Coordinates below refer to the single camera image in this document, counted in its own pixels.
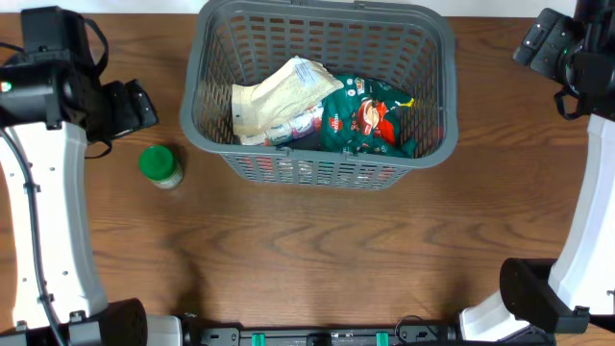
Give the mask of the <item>green-lid jar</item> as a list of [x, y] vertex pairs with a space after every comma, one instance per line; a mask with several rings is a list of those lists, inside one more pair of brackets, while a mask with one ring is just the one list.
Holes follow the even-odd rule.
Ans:
[[173, 152], [162, 145], [145, 149], [138, 159], [138, 167], [153, 185], [161, 189], [177, 186], [185, 175]]

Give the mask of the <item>beige paper pouch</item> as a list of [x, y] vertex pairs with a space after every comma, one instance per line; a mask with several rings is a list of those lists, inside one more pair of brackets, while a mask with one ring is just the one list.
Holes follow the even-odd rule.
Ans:
[[257, 85], [232, 85], [234, 134], [263, 134], [341, 88], [322, 63], [295, 56]]

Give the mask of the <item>tissue multipack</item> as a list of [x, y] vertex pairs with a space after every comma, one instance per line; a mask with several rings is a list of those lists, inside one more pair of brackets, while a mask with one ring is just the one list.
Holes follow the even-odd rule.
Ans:
[[294, 116], [288, 122], [252, 136], [237, 135], [241, 145], [279, 146], [312, 135], [320, 129], [323, 115], [321, 102]]

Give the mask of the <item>green coffee bag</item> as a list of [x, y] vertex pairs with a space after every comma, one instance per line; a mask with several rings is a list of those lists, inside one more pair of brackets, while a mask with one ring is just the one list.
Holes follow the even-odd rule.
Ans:
[[402, 140], [404, 111], [414, 98], [387, 83], [337, 74], [343, 84], [322, 100], [320, 148], [327, 152], [410, 158], [416, 141]]

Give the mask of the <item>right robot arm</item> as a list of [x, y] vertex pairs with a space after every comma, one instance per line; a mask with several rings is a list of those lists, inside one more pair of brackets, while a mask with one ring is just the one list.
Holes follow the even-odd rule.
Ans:
[[513, 59], [559, 83], [566, 120], [589, 118], [588, 154], [570, 232], [557, 259], [507, 259], [498, 292], [458, 317], [463, 345], [552, 345], [589, 326], [614, 330], [614, 4], [573, 16], [543, 10]]

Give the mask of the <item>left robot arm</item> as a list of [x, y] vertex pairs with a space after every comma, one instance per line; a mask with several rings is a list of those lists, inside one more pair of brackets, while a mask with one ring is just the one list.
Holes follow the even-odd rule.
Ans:
[[16, 250], [13, 329], [5, 345], [180, 345], [182, 322], [136, 298], [110, 302], [93, 258], [86, 148], [111, 146], [158, 117], [137, 81], [102, 84], [88, 34], [97, 24], [59, 7], [21, 14], [23, 43], [1, 69], [1, 169]]

